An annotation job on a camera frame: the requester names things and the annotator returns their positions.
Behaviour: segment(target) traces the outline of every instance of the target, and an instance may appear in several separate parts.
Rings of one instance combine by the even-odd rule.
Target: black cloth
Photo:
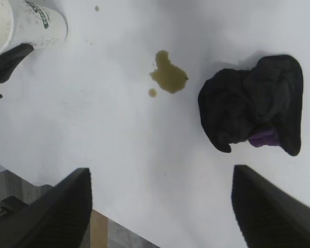
[[[291,156],[301,149],[303,72],[289,55],[262,58],[251,71],[224,69],[198,96],[202,127],[212,144],[231,152],[256,130],[273,126]]]

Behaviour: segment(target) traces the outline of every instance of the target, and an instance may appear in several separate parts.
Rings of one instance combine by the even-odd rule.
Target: paper cup
[[[48,48],[65,41],[67,25],[58,12],[26,0],[0,0],[0,55],[30,44]]]

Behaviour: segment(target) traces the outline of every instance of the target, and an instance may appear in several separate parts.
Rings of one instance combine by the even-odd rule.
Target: white tabletop
[[[94,208],[161,248],[246,247],[230,202],[235,164],[310,206],[310,1],[38,2],[66,16],[69,35],[0,86],[0,165],[36,185],[89,167]],[[183,91],[149,76],[159,50],[187,72]],[[203,83],[281,53],[304,70],[301,153],[217,151],[200,125]]]

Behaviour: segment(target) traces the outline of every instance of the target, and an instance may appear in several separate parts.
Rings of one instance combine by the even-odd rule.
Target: brown liquid spill
[[[157,92],[155,89],[150,89],[148,92],[149,96],[155,98],[157,96]]]
[[[157,69],[150,73],[161,89],[174,94],[185,88],[188,76],[178,66],[171,64],[169,52],[161,50],[156,54]]]

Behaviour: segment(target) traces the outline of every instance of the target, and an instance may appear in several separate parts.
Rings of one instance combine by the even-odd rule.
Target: floor
[[[36,187],[5,170],[0,172],[0,201],[15,196],[31,204],[52,186]],[[158,248],[137,234],[93,211],[91,227],[85,233],[81,248]]]

